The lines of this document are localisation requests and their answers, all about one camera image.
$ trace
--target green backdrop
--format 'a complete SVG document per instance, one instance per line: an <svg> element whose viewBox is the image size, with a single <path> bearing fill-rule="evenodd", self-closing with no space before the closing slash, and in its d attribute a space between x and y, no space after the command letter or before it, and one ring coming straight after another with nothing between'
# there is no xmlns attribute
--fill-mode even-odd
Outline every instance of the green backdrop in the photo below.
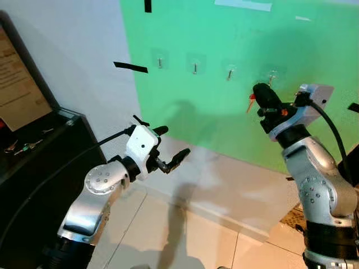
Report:
<svg viewBox="0 0 359 269"><path fill-rule="evenodd" d="M179 140L286 172L279 144L260 126L258 106L246 114L252 87L275 75L272 88L292 101L300 84L334 86L326 111L350 150L359 138L358 115L347 110L358 100L359 7L267 2L270 12L214 0L152 0L152 13L144 12L143 0L120 4L131 63L149 69L135 72L144 120L168 125ZM340 160L323 119L309 131Z"/></svg>

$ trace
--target black cabinet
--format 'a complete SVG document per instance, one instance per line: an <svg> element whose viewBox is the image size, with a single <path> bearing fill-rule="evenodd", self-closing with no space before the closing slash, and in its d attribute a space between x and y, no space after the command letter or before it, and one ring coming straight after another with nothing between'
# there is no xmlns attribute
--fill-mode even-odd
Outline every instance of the black cabinet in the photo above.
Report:
<svg viewBox="0 0 359 269"><path fill-rule="evenodd" d="M19 205L44 179L95 143L85 118L71 113L50 113L22 128L18 135L24 140L50 126L55 126L54 130L33 151L17 156L5 154L3 149L0 153L0 234ZM0 249L0 267L26 269L40 265L42 249L56 237L70 204L83 188L86 173L102 163L105 158L101 150L94 149L41 187L9 229Z"/></svg>

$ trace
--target white wall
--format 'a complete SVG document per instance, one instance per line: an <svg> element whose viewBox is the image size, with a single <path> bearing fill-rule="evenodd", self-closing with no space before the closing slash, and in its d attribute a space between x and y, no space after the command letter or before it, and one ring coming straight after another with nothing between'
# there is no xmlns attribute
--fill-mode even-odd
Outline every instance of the white wall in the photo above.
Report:
<svg viewBox="0 0 359 269"><path fill-rule="evenodd" d="M118 0L0 0L57 101L87 116L98 140L140 115ZM107 158L125 140L103 148ZM285 175L187 145L163 140L162 157L190 146L191 155L169 176L155 172L144 184L190 200L196 208L268 232L298 201Z"/></svg>

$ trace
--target baseboard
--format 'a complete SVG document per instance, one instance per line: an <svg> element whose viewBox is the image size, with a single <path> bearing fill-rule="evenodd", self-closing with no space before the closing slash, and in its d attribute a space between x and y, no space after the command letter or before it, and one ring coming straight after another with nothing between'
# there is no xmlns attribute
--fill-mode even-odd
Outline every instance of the baseboard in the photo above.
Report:
<svg viewBox="0 0 359 269"><path fill-rule="evenodd" d="M269 234L263 230L236 221L230 217L219 215L216 212L208 210L207 208L203 208L201 205L199 205L196 202L192 202L190 200L186 200L181 197L173 197L165 193L162 193L156 189L152 189L150 187L138 183L134 183L133 187L139 191L146 192L148 195L161 199L165 202L183 207L184 209L189 210L201 217L204 217L205 219L218 223L221 226L227 227L238 233L247 235L260 242L265 242L269 238Z"/></svg>

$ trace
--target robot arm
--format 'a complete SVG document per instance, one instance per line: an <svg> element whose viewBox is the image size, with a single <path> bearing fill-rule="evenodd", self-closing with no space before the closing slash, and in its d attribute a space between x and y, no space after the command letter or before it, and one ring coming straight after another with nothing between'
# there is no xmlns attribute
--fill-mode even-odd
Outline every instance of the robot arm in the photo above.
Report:
<svg viewBox="0 0 359 269"><path fill-rule="evenodd" d="M85 177L80 195L70 206L60 228L57 242L45 250L44 269L87 268L92 253L109 218L110 208L121 192L136 179L144 180L152 171L169 173L190 153L175 155L169 164L161 161L158 145L167 127L154 130L136 126L126 145L125 157L114 157L105 165L92 168Z"/></svg>
<svg viewBox="0 0 359 269"><path fill-rule="evenodd" d="M297 93L324 108L333 88L302 85ZM305 128L319 117L312 107L282 103L267 84L254 86L254 95L265 117L261 125L273 141L283 147L286 166L298 187L307 220L308 268L359 268L357 255L355 189L340 175L333 157Z"/></svg>

